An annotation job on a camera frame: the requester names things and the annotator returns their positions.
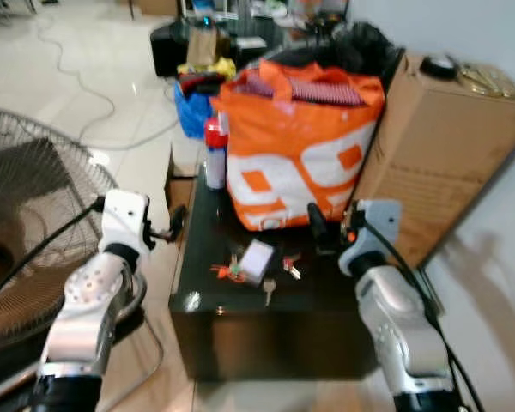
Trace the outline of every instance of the orange bag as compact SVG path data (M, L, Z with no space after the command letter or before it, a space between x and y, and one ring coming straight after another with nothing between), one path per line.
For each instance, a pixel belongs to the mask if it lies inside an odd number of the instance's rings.
M236 91L247 76L223 84L212 100L228 116L227 185L238 217L250 230L306 225L307 204L315 202L340 221L384 104L379 79L262 61L259 76L275 90L268 99ZM289 77L347 83L366 104L292 101Z

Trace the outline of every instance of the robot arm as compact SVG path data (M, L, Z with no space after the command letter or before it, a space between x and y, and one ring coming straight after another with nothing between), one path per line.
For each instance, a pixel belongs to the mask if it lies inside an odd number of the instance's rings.
M357 279L360 316L373 337L397 412L467 410L454 388L445 343L427 321L421 296L386 262L385 246L359 224L364 218L395 242L400 204L359 201L353 213L352 243L338 263L344 274Z
M145 196L107 193L99 253L65 283L64 305L40 359L32 411L95 410L115 324L132 300L132 276L155 246L147 212Z

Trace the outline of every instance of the electric fan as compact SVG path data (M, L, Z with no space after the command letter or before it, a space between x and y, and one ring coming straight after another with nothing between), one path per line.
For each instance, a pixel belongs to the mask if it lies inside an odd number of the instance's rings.
M0 281L26 253L115 187L82 146L0 110ZM53 240L0 293L0 380L36 361L65 279L95 252L100 217Z

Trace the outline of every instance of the tile floor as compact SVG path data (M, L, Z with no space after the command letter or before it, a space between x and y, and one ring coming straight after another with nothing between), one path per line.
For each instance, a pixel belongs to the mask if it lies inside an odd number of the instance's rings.
M176 119L164 94L171 89L155 76L148 42L150 30L164 19L138 16L112 0L61 0L57 7L39 7L30 16L22 0L9 0L15 14L10 27L0 24L0 107L10 109L79 138L82 127L111 110L110 104L80 89L75 77L60 73L58 48L63 45L63 70L79 71L83 83L108 96L115 113L85 133L89 146L122 146L138 142ZM166 227L163 196L170 148L183 173L192 173L203 151L177 124L167 133L133 150L101 150L106 167L126 189L146 192L150 217ZM175 245L159 245L150 264L145 306L166 349L158 373L115 411L146 412L300 412L393 410L385 381L376 372L363 382L233 382L195 384L189 380L167 310L167 298L179 254ZM145 374L156 349L145 329L133 333L112 351L100 406Z

